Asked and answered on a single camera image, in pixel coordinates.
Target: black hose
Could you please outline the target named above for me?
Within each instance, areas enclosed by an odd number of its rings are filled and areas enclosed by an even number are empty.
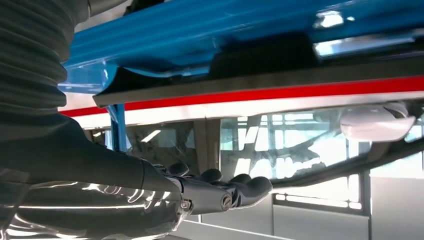
[[[145,172],[148,163],[91,143],[76,121],[58,113],[66,104],[57,88],[67,78],[61,62],[74,27],[89,15],[87,0],[0,1],[0,169],[27,173],[32,184],[138,189],[153,174]]]

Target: metal frame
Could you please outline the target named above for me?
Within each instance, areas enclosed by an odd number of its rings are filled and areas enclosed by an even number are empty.
[[[126,79],[122,78],[119,79],[119,81],[114,81],[117,83],[119,82],[119,86],[116,88],[120,90],[106,89],[103,93],[95,95],[93,99],[99,106],[108,106],[119,103],[221,94],[238,91],[252,91],[252,95],[255,95],[250,96],[250,99],[245,100],[270,99],[271,97],[260,95],[258,91],[296,86],[311,87],[319,84],[422,76],[424,75],[424,69],[420,66],[423,62],[424,56],[417,56],[403,59],[322,66],[302,70],[280,71],[215,80],[202,81],[197,79],[190,83],[147,88],[143,88],[142,85],[137,87],[137,84],[143,83],[143,79],[145,78],[145,76],[140,75],[140,79],[138,81],[132,80],[131,83],[127,84],[128,88],[122,87],[125,86],[123,82],[125,82]],[[411,91],[416,91],[416,88],[411,86]],[[334,92],[331,94],[324,94],[336,95],[337,92],[334,89]]]
[[[109,105],[106,107],[110,115],[112,132],[112,149],[114,151],[127,152],[127,130],[125,125],[124,104]]]

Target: glass pane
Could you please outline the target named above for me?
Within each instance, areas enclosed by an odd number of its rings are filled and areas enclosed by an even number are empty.
[[[128,146],[129,155],[165,167],[176,163],[186,163],[191,174],[199,174],[192,121],[128,125],[126,126],[126,134],[130,143]],[[227,139],[230,139],[229,142],[232,141],[232,138],[232,135],[227,137]],[[225,146],[228,143],[221,139],[221,145]]]
[[[405,137],[405,141],[412,142],[422,136],[423,126],[414,125]],[[423,178],[423,152],[371,169],[370,175],[372,177]]]
[[[223,119],[220,167],[227,173],[224,180],[234,176],[235,163],[241,158],[250,159],[249,173],[281,179],[356,157],[359,143],[348,141],[340,131],[339,117],[344,110],[328,108]],[[241,120],[245,127],[237,124]],[[235,143],[238,149],[229,143]]]
[[[285,193],[294,196],[336,201],[347,201],[350,196],[347,177],[340,177],[311,186],[288,188]]]

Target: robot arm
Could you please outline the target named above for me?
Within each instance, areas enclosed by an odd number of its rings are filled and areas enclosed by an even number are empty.
[[[0,1],[0,239],[160,237],[189,214],[251,206],[272,189],[263,177],[221,182],[217,170],[173,174],[88,141],[58,113],[61,62],[99,2],[123,1]]]

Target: gray wall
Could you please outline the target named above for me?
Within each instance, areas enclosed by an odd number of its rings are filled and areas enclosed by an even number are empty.
[[[372,240],[424,239],[424,179],[371,180]]]
[[[368,217],[275,205],[274,235],[295,240],[368,240]]]

